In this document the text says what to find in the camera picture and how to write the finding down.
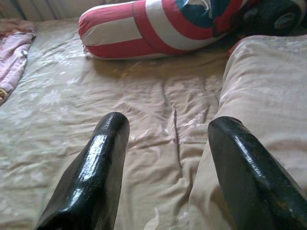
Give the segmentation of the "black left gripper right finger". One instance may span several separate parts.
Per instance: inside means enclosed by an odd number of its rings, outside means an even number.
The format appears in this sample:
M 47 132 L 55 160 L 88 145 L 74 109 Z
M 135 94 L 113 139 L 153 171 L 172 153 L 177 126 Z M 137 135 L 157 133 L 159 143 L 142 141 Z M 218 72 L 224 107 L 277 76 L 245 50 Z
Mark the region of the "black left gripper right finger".
M 285 168 L 236 118 L 208 126 L 219 185 L 239 230 L 304 230 L 307 198 Z

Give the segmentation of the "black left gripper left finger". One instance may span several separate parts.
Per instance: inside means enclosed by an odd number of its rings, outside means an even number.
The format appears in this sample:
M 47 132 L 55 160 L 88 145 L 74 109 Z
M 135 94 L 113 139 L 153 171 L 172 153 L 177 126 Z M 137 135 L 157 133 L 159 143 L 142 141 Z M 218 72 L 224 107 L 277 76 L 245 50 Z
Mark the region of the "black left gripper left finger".
M 122 186 L 128 119 L 105 115 L 64 171 L 44 209 L 37 230 L 112 230 Z

